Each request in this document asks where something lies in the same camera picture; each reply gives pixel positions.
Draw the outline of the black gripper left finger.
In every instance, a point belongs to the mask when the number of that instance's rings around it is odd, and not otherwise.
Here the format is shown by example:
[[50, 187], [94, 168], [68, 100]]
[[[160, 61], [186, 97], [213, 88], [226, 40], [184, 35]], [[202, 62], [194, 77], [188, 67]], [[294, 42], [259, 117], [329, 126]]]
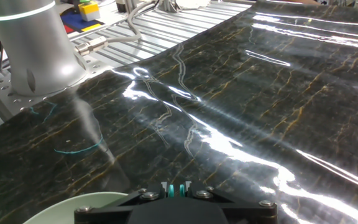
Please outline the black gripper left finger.
[[167, 198], [167, 182], [151, 183], [105, 206], [80, 207], [74, 211], [75, 223], [125, 222], [138, 206]]

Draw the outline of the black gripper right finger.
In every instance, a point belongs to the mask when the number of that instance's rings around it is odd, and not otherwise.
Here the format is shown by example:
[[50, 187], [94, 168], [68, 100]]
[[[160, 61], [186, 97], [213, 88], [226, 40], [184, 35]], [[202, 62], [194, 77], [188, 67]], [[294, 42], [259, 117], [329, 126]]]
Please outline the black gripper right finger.
[[269, 200], [248, 202], [200, 181], [186, 181], [185, 195], [216, 205], [228, 223], [277, 224], [277, 204]]

